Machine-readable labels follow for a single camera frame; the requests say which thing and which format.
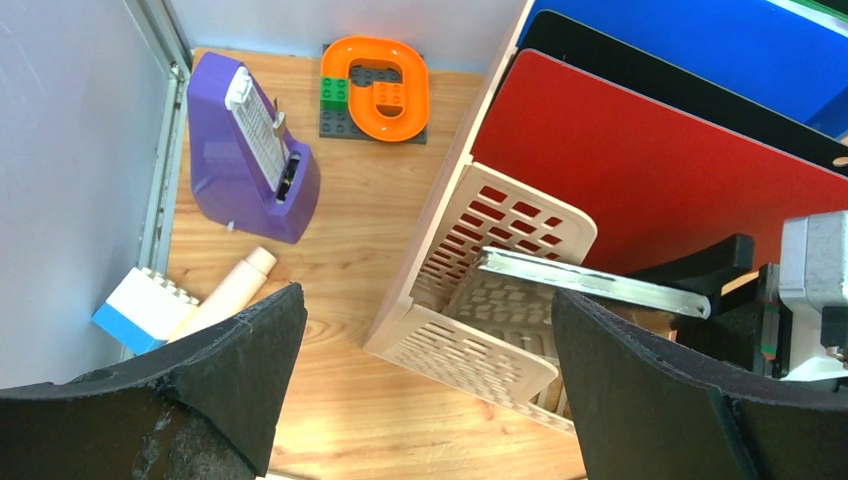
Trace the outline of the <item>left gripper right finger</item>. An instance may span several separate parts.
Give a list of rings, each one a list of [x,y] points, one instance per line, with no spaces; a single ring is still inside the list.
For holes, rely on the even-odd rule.
[[[717,361],[559,290],[556,350],[592,479],[843,479],[847,398]]]

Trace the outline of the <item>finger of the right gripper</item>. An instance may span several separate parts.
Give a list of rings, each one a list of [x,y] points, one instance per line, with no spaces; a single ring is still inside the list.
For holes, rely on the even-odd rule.
[[[753,268],[755,239],[733,234],[709,247],[627,277],[700,295],[714,295]]]

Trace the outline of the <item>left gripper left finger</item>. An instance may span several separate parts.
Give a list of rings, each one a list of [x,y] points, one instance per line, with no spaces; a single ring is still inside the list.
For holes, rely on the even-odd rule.
[[[1,393],[5,479],[256,479],[307,322],[292,283],[150,353]]]

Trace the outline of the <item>red binder folder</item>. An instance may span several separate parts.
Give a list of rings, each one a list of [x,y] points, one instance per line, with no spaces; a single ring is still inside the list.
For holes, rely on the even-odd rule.
[[[844,144],[559,12],[536,12],[473,159],[595,222],[590,267],[631,272],[843,210]]]

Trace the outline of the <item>beige plastic file organizer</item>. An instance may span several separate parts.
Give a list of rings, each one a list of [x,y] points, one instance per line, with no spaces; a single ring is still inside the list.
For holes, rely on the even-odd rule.
[[[551,329],[553,291],[518,267],[580,264],[584,212],[477,162],[476,136],[531,3],[506,30],[412,233],[365,350],[565,433],[574,430]]]

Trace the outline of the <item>blue binder folder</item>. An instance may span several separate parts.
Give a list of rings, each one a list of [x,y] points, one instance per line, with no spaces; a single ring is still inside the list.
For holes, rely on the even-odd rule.
[[[536,1],[834,138],[847,134],[847,29],[788,1]]]

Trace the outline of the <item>green translucent plastic folder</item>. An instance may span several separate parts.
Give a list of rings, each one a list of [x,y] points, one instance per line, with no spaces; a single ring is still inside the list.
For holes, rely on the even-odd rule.
[[[833,17],[847,17],[847,0],[793,0],[804,7],[823,12]]]

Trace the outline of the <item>black notebook with sticker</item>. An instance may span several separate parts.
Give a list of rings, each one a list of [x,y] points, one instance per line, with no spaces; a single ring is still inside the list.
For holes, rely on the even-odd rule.
[[[468,325],[542,329],[551,325],[552,299],[559,289],[668,320],[702,320],[712,313],[704,295],[487,246],[442,314]]]

